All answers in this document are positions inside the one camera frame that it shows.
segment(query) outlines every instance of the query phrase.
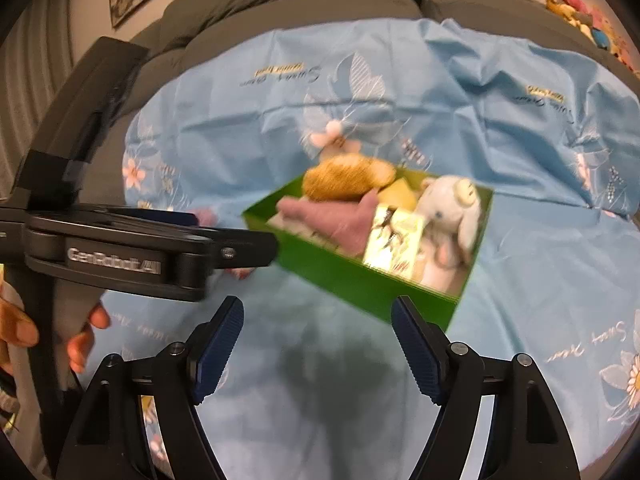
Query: curtain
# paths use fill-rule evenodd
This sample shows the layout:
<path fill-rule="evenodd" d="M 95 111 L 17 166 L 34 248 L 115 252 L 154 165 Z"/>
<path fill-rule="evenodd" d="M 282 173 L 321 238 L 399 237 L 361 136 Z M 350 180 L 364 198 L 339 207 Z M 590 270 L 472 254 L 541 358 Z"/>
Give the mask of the curtain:
<path fill-rule="evenodd" d="M 33 0 L 0 46 L 0 198 L 71 69 L 69 0 Z"/>

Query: person's hand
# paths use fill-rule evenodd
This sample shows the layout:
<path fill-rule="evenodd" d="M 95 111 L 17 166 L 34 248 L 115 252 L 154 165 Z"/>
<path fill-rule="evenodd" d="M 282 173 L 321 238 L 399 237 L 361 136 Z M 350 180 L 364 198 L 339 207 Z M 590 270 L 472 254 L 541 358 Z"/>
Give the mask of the person's hand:
<path fill-rule="evenodd" d="M 105 329 L 111 325 L 109 314 L 101 304 L 89 313 L 88 322 L 82 332 L 74 336 L 66 344 L 71 369 L 77 374 L 84 372 L 89 352 L 94 347 L 95 337 L 92 326 Z M 32 347 L 38 343 L 39 334 L 33 321 L 18 307 L 0 298 L 0 368 L 13 374 L 7 343 Z"/>

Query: plush toy ear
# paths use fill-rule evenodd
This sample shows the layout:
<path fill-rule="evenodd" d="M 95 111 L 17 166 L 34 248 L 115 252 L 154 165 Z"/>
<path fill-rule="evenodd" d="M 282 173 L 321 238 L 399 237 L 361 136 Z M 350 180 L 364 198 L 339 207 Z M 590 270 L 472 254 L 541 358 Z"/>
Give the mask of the plush toy ear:
<path fill-rule="evenodd" d="M 466 264 L 471 262 L 471 252 L 476 242 L 478 234 L 478 223 L 482 209 L 480 201 L 476 202 L 469 208 L 465 209 L 460 227 L 458 228 L 458 245 L 462 249 L 462 255 Z"/>
<path fill-rule="evenodd" d="M 420 183 L 420 190 L 424 191 L 437 180 L 434 176 L 428 176 Z"/>

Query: metal bolt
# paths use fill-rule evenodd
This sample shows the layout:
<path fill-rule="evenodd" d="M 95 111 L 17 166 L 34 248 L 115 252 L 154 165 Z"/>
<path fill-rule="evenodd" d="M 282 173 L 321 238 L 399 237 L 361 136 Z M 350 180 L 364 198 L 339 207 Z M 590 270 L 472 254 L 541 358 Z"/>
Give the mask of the metal bolt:
<path fill-rule="evenodd" d="M 469 352 L 469 347 L 467 345 L 465 345 L 464 343 L 452 343 L 451 344 L 451 351 L 454 354 L 464 355 L 467 352 Z"/>
<path fill-rule="evenodd" d="M 111 355 L 107 356 L 107 366 L 109 368 L 111 368 L 112 366 L 115 366 L 119 362 L 120 362 L 120 355 L 119 354 L 111 354 Z"/>
<path fill-rule="evenodd" d="M 182 352 L 184 352 L 184 343 L 171 343 L 169 346 L 169 354 L 171 355 L 180 355 Z"/>
<path fill-rule="evenodd" d="M 233 260 L 236 256 L 236 250 L 233 247 L 223 247 L 220 254 L 225 260 Z"/>
<path fill-rule="evenodd" d="M 522 366 L 531 366 L 533 364 L 533 359 L 526 354 L 518 354 L 518 362 Z"/>

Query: cardboard box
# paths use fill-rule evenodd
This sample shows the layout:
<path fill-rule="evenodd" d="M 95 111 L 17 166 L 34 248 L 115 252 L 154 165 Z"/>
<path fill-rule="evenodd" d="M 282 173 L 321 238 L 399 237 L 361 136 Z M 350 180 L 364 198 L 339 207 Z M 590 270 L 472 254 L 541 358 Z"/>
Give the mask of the cardboard box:
<path fill-rule="evenodd" d="M 426 176 L 435 176 L 421 171 L 398 168 L 397 178 L 404 177 L 414 190 Z M 280 242 L 278 263 L 295 272 L 324 290 L 335 294 L 344 301 L 390 322 L 391 304 L 400 295 L 411 297 L 425 320 L 437 323 L 443 330 L 447 328 L 456 309 L 460 295 L 452 296 L 425 288 L 414 282 L 396 278 L 385 272 L 364 266 L 360 261 L 325 249 L 311 241 L 275 228 L 268 221 L 277 213 L 276 204 L 283 196 L 302 196 L 302 176 L 244 212 L 244 220 L 249 229 L 271 231 Z M 491 209 L 493 192 L 478 187 L 483 215 L 478 229 L 474 249 L 474 263 L 484 235 L 486 220 Z"/>

